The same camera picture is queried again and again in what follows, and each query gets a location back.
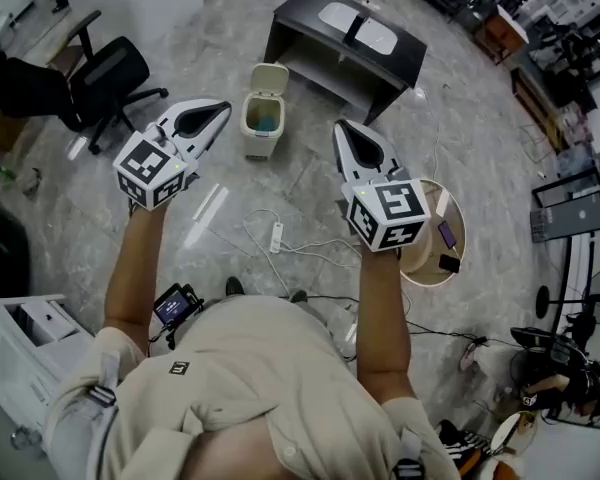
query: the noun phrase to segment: black table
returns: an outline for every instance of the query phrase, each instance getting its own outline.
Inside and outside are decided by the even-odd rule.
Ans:
[[[376,20],[397,37],[384,55],[323,22],[318,13],[329,3],[343,3]],[[418,80],[427,46],[396,24],[353,0],[287,0],[274,11],[264,62],[280,62],[328,89],[376,119]]]

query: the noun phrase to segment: black and white marker cube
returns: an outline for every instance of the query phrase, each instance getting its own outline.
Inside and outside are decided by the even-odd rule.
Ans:
[[[184,188],[188,164],[135,132],[113,162],[118,186],[147,210],[153,210]]]
[[[431,219],[420,180],[352,187],[347,219],[372,251],[411,245]]]

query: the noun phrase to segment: bin lid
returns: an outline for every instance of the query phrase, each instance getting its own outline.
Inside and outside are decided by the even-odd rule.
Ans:
[[[288,80],[289,70],[282,64],[256,64],[251,71],[251,90],[280,96],[284,93]]]

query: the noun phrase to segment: beige shirt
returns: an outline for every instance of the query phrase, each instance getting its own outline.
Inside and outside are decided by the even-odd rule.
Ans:
[[[160,357],[145,359],[122,332],[103,329],[50,411],[45,443],[61,475],[70,475],[79,455],[77,445],[67,450],[68,436],[90,435],[76,422],[77,412],[88,412],[76,400],[98,383],[102,355],[112,352],[120,355],[122,382],[99,455],[104,480],[178,478],[201,433],[259,416],[278,460],[300,478],[394,478],[401,459],[418,455],[427,478],[459,478],[418,400],[379,406],[320,322],[262,296],[212,307]]]

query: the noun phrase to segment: shelf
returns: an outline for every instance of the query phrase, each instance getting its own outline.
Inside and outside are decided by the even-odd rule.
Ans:
[[[365,113],[371,109],[378,78],[321,42],[307,36],[299,37],[278,62]]]

